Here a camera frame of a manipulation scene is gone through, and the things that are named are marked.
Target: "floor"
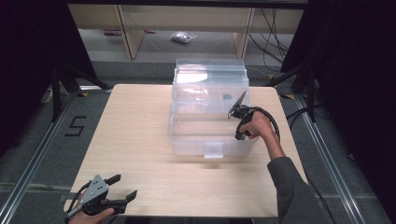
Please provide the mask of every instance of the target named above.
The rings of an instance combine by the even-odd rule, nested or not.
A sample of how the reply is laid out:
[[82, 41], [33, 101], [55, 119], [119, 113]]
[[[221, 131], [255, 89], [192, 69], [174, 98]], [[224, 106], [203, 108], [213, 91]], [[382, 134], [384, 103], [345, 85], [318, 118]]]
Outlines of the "floor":
[[[236, 58], [232, 34], [193, 32], [192, 34], [196, 35], [196, 38], [184, 45], [171, 40], [171, 35], [175, 31], [154, 31], [152, 33], [145, 34], [136, 58], [129, 60], [120, 36], [103, 35], [101, 30], [80, 30], [92, 63], [103, 81], [129, 81], [125, 77], [112, 77], [120, 75], [112, 71], [122, 70], [121, 72], [125, 76], [139, 76], [129, 75], [131, 66], [144, 66], [144, 69], [148, 69], [156, 64], [158, 70], [172, 72], [178, 58]], [[263, 47], [266, 44], [264, 38], [267, 36], [266, 34], [252, 34], [252, 38]], [[292, 35], [278, 36], [278, 40], [286, 47], [292, 38]], [[266, 49], [278, 59], [282, 59], [283, 52], [278, 47], [268, 45]], [[265, 83], [269, 81], [270, 75], [280, 76], [277, 71], [281, 63], [268, 55], [263, 56], [262, 51], [257, 48], [251, 38], [247, 44], [247, 56], [244, 62], [247, 70], [252, 74], [252, 85], [260, 85], [257, 84], [260, 82], [256, 82], [256, 79]], [[107, 71], [109, 67], [114, 69], [109, 72]], [[286, 115], [304, 107], [304, 97], [293, 95], [290, 91], [291, 82], [292, 78], [277, 86], [278, 93], [282, 96], [280, 100]], [[286, 96], [290, 94], [295, 97], [294, 100], [288, 99]], [[66, 133], [70, 132], [68, 124], [75, 116], [88, 115], [80, 122], [86, 122], [84, 133], [92, 136], [107, 98], [108, 94], [97, 93], [86, 98], [77, 97], [70, 103], [67, 116], [61, 123], [62, 127], [54, 134], [54, 140], [49, 143], [50, 150], [38, 163], [36, 173], [27, 183], [26, 193], [21, 201], [17, 202], [18, 208], [11, 212], [13, 217], [9, 223], [48, 223], [48, 220], [57, 223], [62, 220], [61, 210], [63, 210], [79, 164], [85, 155], [84, 148], [88, 147], [91, 139], [79, 137], [71, 141], [70, 138], [64, 137]], [[318, 189], [319, 193], [312, 189], [315, 195], [318, 198], [319, 195], [323, 198], [338, 223], [390, 223], [359, 167], [346, 156], [347, 147], [338, 135], [326, 110], [319, 108], [315, 112], [318, 117], [316, 123], [312, 124], [306, 115], [302, 115], [293, 122], [291, 128], [306, 174], [312, 179], [310, 186], [313, 188], [315, 185]], [[11, 148], [0, 159], [1, 203], [9, 199], [9, 195], [12, 190], [15, 190], [13, 187], [18, 183], [20, 177], [29, 172], [26, 171], [26, 167], [29, 167], [30, 159], [35, 155], [43, 137], [51, 129], [51, 124], [48, 122], [51, 117], [51, 105], [43, 104], [36, 112], [35, 117], [36, 119], [32, 120], [24, 131], [20, 144], [15, 146], [15, 148], [23, 148], [23, 150]], [[318, 147], [318, 142], [313, 139], [312, 132], [315, 130], [319, 130], [319, 135], [324, 139], [325, 145], [321, 148]], [[326, 154], [329, 154], [334, 160], [335, 167], [328, 167], [326, 162], [328, 155]], [[329, 169], [341, 174], [341, 184], [336, 182], [337, 179], [333, 179]], [[345, 197], [339, 193], [340, 190], [350, 196], [350, 198], [346, 198], [352, 199], [358, 210], [347, 208], [348, 203], [351, 202], [345, 201]], [[360, 212], [362, 219], [354, 217], [353, 212]], [[122, 223], [123, 220], [123, 217], [120, 217], [114, 223]], [[172, 220], [167, 219], [166, 222], [164, 219], [156, 218], [153, 222], [172, 223]], [[258, 218], [255, 219], [255, 223], [277, 223], [277, 221], [276, 218]]]

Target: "gray sleeve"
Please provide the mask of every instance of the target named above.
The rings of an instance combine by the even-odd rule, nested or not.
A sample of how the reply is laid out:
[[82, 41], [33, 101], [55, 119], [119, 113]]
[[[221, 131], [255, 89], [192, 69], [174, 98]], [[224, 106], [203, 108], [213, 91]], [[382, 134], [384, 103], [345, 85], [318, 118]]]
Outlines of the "gray sleeve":
[[318, 201], [289, 157], [268, 163], [276, 187], [279, 223], [327, 223]]

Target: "gray carpet floor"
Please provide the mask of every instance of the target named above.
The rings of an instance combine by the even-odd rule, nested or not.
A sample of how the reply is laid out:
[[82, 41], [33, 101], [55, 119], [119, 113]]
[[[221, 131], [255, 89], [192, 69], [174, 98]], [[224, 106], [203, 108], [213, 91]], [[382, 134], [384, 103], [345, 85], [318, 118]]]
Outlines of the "gray carpet floor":
[[[173, 63], [95, 62], [93, 65], [98, 77], [111, 85], [118, 83], [171, 84], [175, 68]], [[267, 76], [269, 74], [279, 76], [278, 73], [269, 71], [262, 66], [247, 67], [252, 68], [247, 70], [250, 86], [262, 86], [269, 81]], [[277, 86], [278, 93], [291, 93], [292, 80], [293, 78], [279, 84]], [[78, 82], [81, 85], [91, 85], [85, 80]], [[10, 223], [62, 223], [64, 221], [65, 199], [68, 197], [68, 192], [73, 185], [108, 97], [109, 93], [89, 93], [88, 96], [77, 97], [73, 101]], [[280, 99], [280, 101], [285, 115], [298, 110], [295, 100]], [[342, 171], [367, 223], [390, 223], [359, 167], [346, 157], [347, 147], [332, 124], [331, 117], [327, 115], [324, 108], [316, 109], [316, 114], [321, 134], [331, 149], [336, 164]], [[36, 111], [35, 118], [26, 126], [20, 137], [20, 143], [10, 148], [0, 159], [0, 202], [7, 198], [13, 184], [21, 176], [50, 126], [51, 116], [51, 104], [42, 105]], [[77, 130], [69, 128], [75, 116], [85, 117], [85, 119], [78, 119], [78, 123], [75, 123], [84, 126], [84, 129], [80, 136], [66, 136], [68, 133], [77, 132]], [[302, 117], [297, 118], [291, 131], [306, 173], [325, 199], [336, 222], [351, 223]], [[323, 213], [331, 222], [324, 208]], [[119, 217], [113, 223], [122, 223], [123, 221], [124, 217]], [[172, 219], [156, 217], [152, 222], [172, 223]], [[257, 218], [255, 223], [277, 223], [277, 220], [276, 218]]]

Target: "table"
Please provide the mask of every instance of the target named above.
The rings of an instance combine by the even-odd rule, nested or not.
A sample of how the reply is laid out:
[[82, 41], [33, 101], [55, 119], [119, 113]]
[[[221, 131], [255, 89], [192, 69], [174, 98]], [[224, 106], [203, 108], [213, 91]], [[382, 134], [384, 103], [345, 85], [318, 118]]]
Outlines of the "table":
[[[171, 85], [115, 86], [71, 191], [95, 174], [121, 174], [107, 198], [123, 199], [137, 189], [126, 216], [277, 217], [276, 189], [262, 140], [246, 157], [210, 160], [173, 153], [166, 135], [171, 91]], [[278, 99], [273, 88], [250, 88], [250, 102], [273, 115], [281, 144], [304, 177]]]

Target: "plastic box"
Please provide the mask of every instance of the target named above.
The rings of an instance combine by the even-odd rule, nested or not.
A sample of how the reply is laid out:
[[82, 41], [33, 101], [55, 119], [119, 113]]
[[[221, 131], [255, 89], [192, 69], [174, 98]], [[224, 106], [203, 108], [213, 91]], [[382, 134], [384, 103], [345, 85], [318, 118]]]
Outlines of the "plastic box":
[[241, 60], [177, 60], [168, 124], [174, 152], [206, 158], [246, 156], [255, 140], [236, 140], [240, 120], [228, 119], [243, 91], [243, 104], [249, 105]]

